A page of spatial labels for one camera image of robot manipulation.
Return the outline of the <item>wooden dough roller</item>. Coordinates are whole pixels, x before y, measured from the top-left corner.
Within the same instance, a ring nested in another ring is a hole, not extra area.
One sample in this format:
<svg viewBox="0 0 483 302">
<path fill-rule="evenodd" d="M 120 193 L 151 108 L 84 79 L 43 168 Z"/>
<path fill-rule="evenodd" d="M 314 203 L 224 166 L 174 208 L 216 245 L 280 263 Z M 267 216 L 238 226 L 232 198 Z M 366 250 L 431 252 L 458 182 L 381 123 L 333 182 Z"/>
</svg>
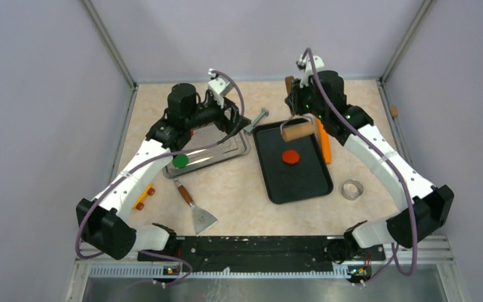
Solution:
<svg viewBox="0 0 483 302">
<path fill-rule="evenodd" d="M 285 142 L 312 135 L 316 129 L 316 120 L 311 116 L 300 116 L 301 120 L 293 118 L 284 121 L 279 126 L 280 135 Z"/>
</svg>

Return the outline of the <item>orange-red dough piece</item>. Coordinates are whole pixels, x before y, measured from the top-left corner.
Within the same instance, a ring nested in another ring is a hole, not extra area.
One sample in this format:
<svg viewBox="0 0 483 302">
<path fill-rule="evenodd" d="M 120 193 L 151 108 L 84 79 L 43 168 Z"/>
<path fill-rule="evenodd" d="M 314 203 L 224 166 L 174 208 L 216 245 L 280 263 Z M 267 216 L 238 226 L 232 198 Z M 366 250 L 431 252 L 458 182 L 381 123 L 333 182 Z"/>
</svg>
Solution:
<svg viewBox="0 0 483 302">
<path fill-rule="evenodd" d="M 288 165 L 296 165 L 300 161 L 300 155 L 297 150 L 285 150 L 282 153 L 282 161 Z"/>
</svg>

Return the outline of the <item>black baking tray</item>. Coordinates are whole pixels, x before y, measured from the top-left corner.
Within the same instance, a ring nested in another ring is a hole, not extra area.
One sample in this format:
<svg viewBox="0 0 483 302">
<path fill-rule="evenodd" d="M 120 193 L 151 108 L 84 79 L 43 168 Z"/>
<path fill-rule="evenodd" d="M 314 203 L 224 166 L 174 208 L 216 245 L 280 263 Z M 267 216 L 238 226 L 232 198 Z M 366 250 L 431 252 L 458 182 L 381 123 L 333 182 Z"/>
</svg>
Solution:
<svg viewBox="0 0 483 302">
<path fill-rule="evenodd" d="M 274 204 L 286 204 L 329 195 L 334 184 L 315 134 L 291 142 L 283 141 L 277 121 L 257 126 L 253 139 L 267 196 Z M 297 150 L 300 161 L 282 161 L 285 150 Z"/>
</svg>

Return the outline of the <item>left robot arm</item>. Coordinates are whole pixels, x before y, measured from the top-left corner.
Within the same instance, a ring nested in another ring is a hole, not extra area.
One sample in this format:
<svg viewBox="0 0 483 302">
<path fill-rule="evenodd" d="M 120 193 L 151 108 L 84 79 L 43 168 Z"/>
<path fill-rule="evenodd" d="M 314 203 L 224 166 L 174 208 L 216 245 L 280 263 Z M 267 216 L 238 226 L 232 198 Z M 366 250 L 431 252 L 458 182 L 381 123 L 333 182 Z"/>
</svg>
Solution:
<svg viewBox="0 0 483 302">
<path fill-rule="evenodd" d="M 245 105 L 237 106 L 227 98 L 232 89 L 239 88 L 232 80 L 222 79 L 209 81 L 203 97 L 189 83 L 172 87 L 162 117 L 151 126 L 119 176 L 93 200 L 82 199 L 77 204 L 75 252 L 79 258 L 87 258 L 81 253 L 81 242 L 116 260 L 138 250 L 153 250 L 162 260 L 173 258 L 177 244 L 165 227 L 151 224 L 132 228 L 126 221 L 155 176 L 176 156 L 189 152 L 184 147 L 193 130 L 215 125 L 228 140 L 250 124 L 244 116 Z"/>
</svg>

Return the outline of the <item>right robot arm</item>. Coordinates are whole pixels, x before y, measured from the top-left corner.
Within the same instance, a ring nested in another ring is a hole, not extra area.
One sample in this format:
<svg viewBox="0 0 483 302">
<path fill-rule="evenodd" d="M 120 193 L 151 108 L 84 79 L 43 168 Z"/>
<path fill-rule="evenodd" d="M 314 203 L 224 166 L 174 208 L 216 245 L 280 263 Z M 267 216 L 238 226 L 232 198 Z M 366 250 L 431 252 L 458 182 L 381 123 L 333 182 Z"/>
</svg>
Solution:
<svg viewBox="0 0 483 302">
<path fill-rule="evenodd" d="M 294 115 L 311 114 L 325 132 L 360 159 L 386 188 L 398 213 L 376 221 L 361 221 L 348 228 L 341 240 L 328 247 L 335 260 L 361 259 L 369 248 L 396 243 L 413 248 L 447 222 L 454 200 L 447 186 L 436 186 L 420 176 L 386 141 L 374 120 L 361 107 L 348 104 L 344 80 L 337 72 L 318 73 L 306 84 L 286 77 L 285 103 Z"/>
</svg>

